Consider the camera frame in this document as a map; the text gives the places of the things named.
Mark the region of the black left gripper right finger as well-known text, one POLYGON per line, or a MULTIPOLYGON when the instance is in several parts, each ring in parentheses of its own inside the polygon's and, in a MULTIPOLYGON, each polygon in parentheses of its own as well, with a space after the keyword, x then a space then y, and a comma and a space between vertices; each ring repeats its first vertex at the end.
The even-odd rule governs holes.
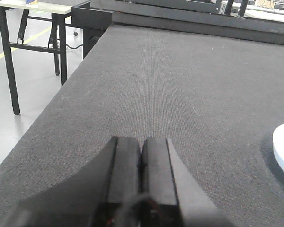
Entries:
POLYGON ((171 139, 148 138, 142 149, 143 227, 232 227, 189 173, 171 139))

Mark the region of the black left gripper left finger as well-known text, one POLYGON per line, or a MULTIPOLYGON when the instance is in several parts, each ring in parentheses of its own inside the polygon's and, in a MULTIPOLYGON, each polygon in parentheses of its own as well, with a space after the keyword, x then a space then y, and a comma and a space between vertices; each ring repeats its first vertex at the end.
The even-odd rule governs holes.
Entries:
POLYGON ((34 196, 7 215, 6 227, 103 227, 139 193, 139 142, 112 137, 78 172, 34 196))

